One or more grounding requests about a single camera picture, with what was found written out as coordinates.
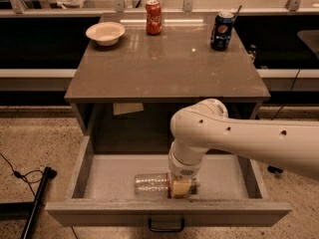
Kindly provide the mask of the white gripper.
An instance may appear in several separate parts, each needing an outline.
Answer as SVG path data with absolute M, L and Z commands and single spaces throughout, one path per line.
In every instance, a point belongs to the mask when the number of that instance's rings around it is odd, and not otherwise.
M 171 149 L 168 153 L 168 168 L 170 172 L 176 177 L 182 180 L 174 180 L 170 185 L 170 197 L 171 198 L 185 198 L 189 195 L 191 190 L 191 181 L 189 178 L 194 178 L 198 174 L 201 168 L 202 161 L 197 164 L 183 164 L 178 161 Z

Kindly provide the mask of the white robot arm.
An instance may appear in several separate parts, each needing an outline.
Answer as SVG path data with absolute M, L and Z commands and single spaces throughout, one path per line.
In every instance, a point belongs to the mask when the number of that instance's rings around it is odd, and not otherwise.
M 231 119 L 221 101 L 207 99 L 176 112 L 170 131 L 168 167 L 176 181 L 195 178 L 211 149 L 319 179 L 318 121 Z

